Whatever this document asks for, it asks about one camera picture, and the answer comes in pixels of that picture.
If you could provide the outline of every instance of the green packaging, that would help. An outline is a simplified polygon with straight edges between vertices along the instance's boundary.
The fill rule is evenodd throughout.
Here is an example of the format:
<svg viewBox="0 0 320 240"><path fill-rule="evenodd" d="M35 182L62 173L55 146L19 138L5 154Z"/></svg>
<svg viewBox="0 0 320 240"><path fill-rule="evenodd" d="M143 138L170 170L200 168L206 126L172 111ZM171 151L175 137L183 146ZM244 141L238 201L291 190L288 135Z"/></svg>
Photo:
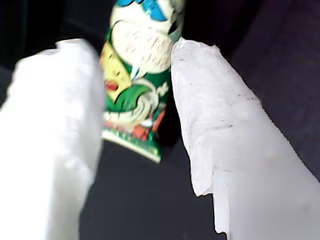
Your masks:
<svg viewBox="0 0 320 240"><path fill-rule="evenodd" d="M104 132L159 163L157 129L171 87L171 52L182 33L184 0L117 0L101 53Z"/></svg>

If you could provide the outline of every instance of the yellow graphic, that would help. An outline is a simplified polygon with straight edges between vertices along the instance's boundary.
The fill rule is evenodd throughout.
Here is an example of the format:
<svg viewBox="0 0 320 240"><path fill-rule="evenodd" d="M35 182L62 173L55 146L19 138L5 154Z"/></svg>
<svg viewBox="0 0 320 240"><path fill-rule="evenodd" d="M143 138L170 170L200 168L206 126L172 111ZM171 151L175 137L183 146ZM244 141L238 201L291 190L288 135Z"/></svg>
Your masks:
<svg viewBox="0 0 320 240"><path fill-rule="evenodd" d="M100 63L104 70L105 90L113 102L119 94L132 85L130 76L111 45L106 42Z"/></svg>

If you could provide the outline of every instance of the snack bag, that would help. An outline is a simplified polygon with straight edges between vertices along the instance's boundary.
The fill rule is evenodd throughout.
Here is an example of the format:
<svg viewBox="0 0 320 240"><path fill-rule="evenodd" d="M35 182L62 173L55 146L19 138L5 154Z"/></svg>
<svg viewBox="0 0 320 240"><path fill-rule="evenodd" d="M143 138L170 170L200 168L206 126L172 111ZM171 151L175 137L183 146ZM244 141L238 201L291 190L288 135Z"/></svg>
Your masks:
<svg viewBox="0 0 320 240"><path fill-rule="evenodd" d="M184 0L117 0L100 62L106 140L159 163L155 141L171 87L171 52L180 38Z"/></svg>

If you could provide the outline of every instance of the dark background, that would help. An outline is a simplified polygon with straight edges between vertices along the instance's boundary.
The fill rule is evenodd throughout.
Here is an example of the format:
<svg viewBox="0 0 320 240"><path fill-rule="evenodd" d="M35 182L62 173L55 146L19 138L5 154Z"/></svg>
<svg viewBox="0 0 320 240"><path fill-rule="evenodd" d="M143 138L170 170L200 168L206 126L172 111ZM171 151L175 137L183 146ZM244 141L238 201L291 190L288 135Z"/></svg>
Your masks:
<svg viewBox="0 0 320 240"><path fill-rule="evenodd" d="M19 58L76 37L100 52L112 4L0 0L0 102ZM320 1L189 0L183 36L221 48L319 179ZM160 128L160 165L104 143L80 218L81 240L226 239L214 231L212 196L193 193L179 128L171 97Z"/></svg>

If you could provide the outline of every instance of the chip bag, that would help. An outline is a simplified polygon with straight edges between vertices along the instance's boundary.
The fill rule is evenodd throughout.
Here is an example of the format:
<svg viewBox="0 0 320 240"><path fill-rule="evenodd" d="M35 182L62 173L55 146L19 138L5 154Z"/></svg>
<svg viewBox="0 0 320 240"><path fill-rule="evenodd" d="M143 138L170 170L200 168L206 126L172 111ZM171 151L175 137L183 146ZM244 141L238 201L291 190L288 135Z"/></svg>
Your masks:
<svg viewBox="0 0 320 240"><path fill-rule="evenodd" d="M106 140L159 163L155 137L171 87L171 52L184 0L117 0L100 62L106 92Z"/></svg>

